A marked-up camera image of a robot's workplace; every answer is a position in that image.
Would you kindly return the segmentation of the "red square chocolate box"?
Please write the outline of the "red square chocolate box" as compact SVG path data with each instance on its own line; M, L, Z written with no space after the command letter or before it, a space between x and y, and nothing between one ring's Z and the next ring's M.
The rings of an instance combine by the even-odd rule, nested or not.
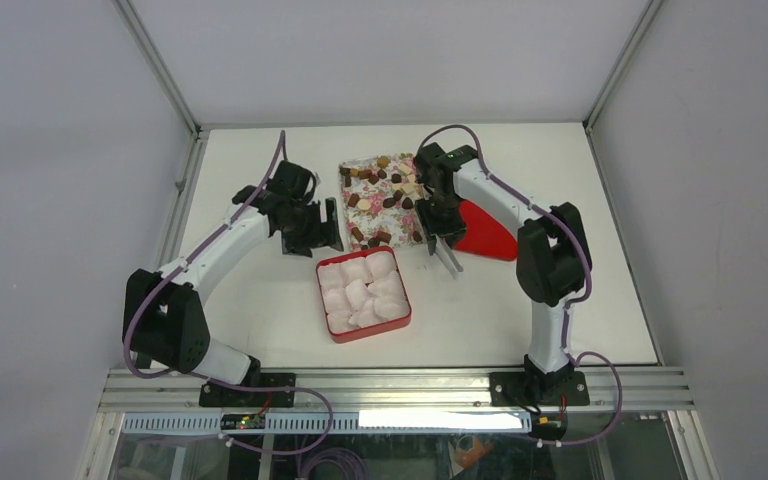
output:
M327 331L344 344L403 329L413 309L395 253L373 247L320 261L315 269Z

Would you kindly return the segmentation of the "silver metal tweezers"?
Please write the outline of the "silver metal tweezers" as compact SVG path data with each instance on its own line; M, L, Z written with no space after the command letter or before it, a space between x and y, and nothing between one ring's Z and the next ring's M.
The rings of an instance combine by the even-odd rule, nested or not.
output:
M464 271L463 266L458 261L456 255L454 254L451 247L448 245L448 243L440 238L435 238L435 246L434 246L434 256L436 256L443 266L446 268L446 270L449 272L449 274L452 276L454 280L458 280Z

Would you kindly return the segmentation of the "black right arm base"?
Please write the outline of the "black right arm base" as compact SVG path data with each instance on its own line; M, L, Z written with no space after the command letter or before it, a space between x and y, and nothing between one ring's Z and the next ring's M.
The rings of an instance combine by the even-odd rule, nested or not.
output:
M571 364L544 373L528 357L511 371L488 374L491 404L495 407L588 406L585 375Z

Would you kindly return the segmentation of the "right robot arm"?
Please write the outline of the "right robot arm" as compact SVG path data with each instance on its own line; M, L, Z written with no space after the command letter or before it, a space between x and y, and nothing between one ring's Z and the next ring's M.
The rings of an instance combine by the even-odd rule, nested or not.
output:
M414 157L427 196L415 209L430 254L443 251L448 268L461 266L453 248L469 231L460 205L469 201L516 241L516 278L532 302L531 344L524 357L524 390L535 404L559 397L574 372L569 349L573 297L592 285L592 262L579 210L571 203L548 210L486 171L481 153L464 145L450 152L431 143Z

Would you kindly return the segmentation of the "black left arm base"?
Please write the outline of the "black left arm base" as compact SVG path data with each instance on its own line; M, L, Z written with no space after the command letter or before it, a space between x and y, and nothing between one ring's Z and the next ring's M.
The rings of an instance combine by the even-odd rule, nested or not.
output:
M254 409L264 405L274 408L294 406L297 375L260 373L253 386L231 388L217 381L206 381L200 389L198 405L202 408Z

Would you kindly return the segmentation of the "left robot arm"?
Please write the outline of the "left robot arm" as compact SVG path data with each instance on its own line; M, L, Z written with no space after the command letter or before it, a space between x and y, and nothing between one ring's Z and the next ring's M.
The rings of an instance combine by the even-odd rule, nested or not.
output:
M204 305L247 254L273 237L285 255L342 250L336 201L315 200L317 183L314 172L280 161L266 179L237 192L221 222L189 254L156 271L133 272L125 294L125 354L222 384L237 406L254 403L261 392L259 360L214 338Z

